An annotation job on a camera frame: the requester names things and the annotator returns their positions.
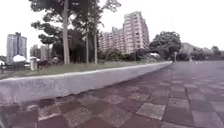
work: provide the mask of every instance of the overcast sky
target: overcast sky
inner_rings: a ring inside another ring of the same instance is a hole
[[[116,13],[106,11],[104,31],[112,26],[121,28],[124,15],[141,11],[149,28],[150,40],[161,31],[176,31],[182,42],[199,47],[217,45],[224,50],[223,0],[119,0],[122,7]],[[7,35],[21,32],[28,38],[28,49],[41,44],[38,32],[30,26],[41,19],[30,10],[28,0],[4,0],[0,4],[0,55],[6,54]]]

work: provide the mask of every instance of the sidewalk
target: sidewalk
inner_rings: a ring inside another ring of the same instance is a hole
[[[15,128],[224,128],[223,77],[224,62],[176,63],[100,90],[39,101],[38,111],[12,116],[10,123]]]

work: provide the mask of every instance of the distant building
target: distant building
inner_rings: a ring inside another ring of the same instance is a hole
[[[137,49],[147,48],[149,45],[149,32],[141,12],[133,12],[124,16],[121,29],[112,28],[112,32],[103,32],[99,37],[100,50],[116,48],[122,54],[130,54]]]
[[[147,48],[149,32],[141,12],[133,12],[124,16],[124,36],[127,54],[140,48]]]
[[[37,57],[38,59],[41,58],[41,50],[40,50],[40,48],[38,48],[38,45],[34,45],[30,49],[30,56],[31,57]]]
[[[116,48],[125,54],[124,30],[112,28],[112,32],[104,32],[99,38],[99,47],[105,52],[107,49]]]
[[[15,55],[27,58],[27,38],[22,37],[21,33],[9,34],[7,37],[6,63],[12,64]]]
[[[50,49],[47,46],[41,46],[41,60],[49,60],[50,59]]]

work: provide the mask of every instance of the low concrete wall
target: low concrete wall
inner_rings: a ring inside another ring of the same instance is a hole
[[[127,81],[170,65],[154,63],[52,76],[15,78],[0,81],[0,104],[20,103],[70,94]]]

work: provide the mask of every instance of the paved plaza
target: paved plaza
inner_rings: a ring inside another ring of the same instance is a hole
[[[38,128],[224,128],[224,62],[178,62],[38,104],[38,111],[12,116],[10,124],[32,128],[38,114]]]

